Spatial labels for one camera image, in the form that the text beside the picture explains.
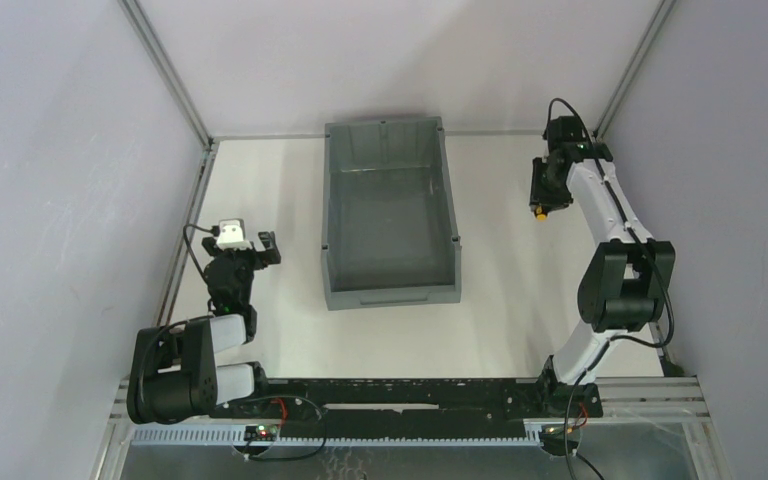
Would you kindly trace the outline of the right controller circuit board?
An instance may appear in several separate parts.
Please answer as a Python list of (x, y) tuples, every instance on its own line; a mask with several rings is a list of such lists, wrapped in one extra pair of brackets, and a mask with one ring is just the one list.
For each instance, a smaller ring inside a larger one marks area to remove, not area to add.
[(581, 430), (563, 426), (547, 425), (539, 432), (541, 449), (551, 456), (562, 457), (567, 454), (574, 455), (581, 443)]

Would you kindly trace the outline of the yellow black screwdriver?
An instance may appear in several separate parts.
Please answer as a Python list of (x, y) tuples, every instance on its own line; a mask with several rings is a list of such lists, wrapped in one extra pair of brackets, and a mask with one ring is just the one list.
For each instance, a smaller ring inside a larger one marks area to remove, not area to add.
[(542, 206), (538, 206), (535, 209), (534, 215), (535, 215), (535, 218), (538, 221), (545, 221), (547, 219), (547, 217), (548, 217), (547, 212), (544, 210), (544, 208)]

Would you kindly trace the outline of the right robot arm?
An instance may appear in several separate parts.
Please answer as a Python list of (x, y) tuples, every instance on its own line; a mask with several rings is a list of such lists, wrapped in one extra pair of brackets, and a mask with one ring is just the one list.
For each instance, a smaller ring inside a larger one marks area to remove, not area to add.
[(545, 219), (572, 204), (580, 206), (595, 250), (577, 290), (580, 321), (538, 378), (542, 401), (552, 410), (575, 402), (619, 343), (641, 344), (637, 332), (673, 317), (668, 289), (675, 248), (644, 227), (605, 145), (555, 142), (534, 159), (534, 216)]

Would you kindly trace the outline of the controller circuit board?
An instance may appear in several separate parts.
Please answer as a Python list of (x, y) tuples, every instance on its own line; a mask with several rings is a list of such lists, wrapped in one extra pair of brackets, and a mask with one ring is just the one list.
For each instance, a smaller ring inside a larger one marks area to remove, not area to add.
[(278, 425), (249, 425), (245, 427), (244, 441), (249, 442), (274, 442), (280, 433)]
[(562, 457), (567, 454), (574, 455), (581, 443), (581, 430), (563, 426), (547, 425), (539, 432), (541, 449), (551, 456)]

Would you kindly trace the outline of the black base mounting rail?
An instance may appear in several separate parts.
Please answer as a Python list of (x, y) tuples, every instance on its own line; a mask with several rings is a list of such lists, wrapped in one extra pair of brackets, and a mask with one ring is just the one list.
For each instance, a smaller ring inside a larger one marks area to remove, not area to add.
[(284, 432), (372, 438), (513, 435), (527, 421), (574, 426), (604, 414), (596, 385), (552, 410), (537, 379), (270, 379), (217, 419), (284, 421)]

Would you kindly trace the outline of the grey plastic bin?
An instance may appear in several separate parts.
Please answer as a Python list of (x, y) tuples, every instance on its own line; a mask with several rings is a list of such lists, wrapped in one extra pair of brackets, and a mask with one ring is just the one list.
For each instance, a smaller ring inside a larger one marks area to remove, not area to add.
[(327, 308), (460, 302), (462, 244), (441, 118), (328, 123), (324, 140)]

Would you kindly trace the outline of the left controller circuit board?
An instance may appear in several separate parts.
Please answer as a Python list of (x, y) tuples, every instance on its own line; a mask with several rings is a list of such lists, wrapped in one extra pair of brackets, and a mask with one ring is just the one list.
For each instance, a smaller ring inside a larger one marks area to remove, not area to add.
[(278, 425), (249, 425), (245, 427), (244, 441), (249, 442), (274, 442), (280, 433)]

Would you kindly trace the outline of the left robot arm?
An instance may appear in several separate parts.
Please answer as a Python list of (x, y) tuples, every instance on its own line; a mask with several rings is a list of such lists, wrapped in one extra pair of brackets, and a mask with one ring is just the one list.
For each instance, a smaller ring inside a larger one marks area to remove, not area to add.
[(252, 342), (258, 314), (251, 304), (255, 273), (281, 262), (273, 231), (258, 234), (263, 248), (230, 241), (218, 228), (202, 240), (211, 261), (201, 270), (206, 315), (138, 332), (126, 407), (136, 424), (173, 424), (208, 415), (256, 389), (255, 361), (220, 367), (216, 355)]

